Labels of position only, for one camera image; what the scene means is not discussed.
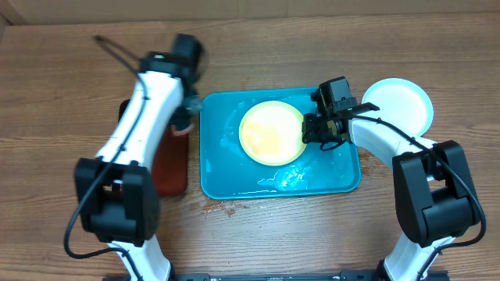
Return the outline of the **green plate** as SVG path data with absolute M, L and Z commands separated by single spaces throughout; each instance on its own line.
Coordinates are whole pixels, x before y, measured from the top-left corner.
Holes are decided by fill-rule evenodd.
M 250 108 L 239 125 L 244 152 L 259 164 L 286 165 L 305 150 L 302 141 L 303 115 L 282 101 L 265 101 Z

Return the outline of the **light blue plate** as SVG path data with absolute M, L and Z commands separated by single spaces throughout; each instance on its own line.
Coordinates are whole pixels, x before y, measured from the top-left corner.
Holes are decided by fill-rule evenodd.
M 370 86 L 362 103 L 372 103 L 406 133 L 421 137 L 430 128 L 434 107 L 425 90 L 410 80 L 387 78 Z

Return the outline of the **round orange green sponge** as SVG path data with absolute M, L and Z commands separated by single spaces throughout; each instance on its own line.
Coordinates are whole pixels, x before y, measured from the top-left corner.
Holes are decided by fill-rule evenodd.
M 193 129 L 194 127 L 194 124 L 191 123 L 190 125 L 188 126 L 185 126 L 183 128 L 179 128 L 178 126 L 176 125 L 172 125 L 171 126 L 171 131 L 172 131 L 172 135 L 178 137 L 178 136 L 183 136 L 183 135 L 187 135 L 189 134 L 189 132 Z

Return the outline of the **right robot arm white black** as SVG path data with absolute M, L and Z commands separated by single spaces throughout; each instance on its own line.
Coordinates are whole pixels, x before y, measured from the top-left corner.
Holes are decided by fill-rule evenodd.
M 307 113 L 302 141 L 323 151 L 354 144 L 391 168 L 402 235 L 372 272 L 373 280 L 443 280 L 430 271 L 438 255 L 475 244 L 486 231 L 464 150 L 453 140 L 412 137 L 383 120 L 378 109 L 366 103 Z

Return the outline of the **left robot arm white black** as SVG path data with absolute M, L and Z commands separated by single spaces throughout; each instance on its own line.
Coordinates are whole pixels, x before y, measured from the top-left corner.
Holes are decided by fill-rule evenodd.
M 140 61 L 134 93 L 105 145 L 78 161 L 78 206 L 63 246 L 75 259 L 115 252 L 129 280 L 175 280 L 155 235 L 161 199 L 152 167 L 165 132 L 186 132 L 200 110 L 195 83 L 203 51 L 150 52 Z

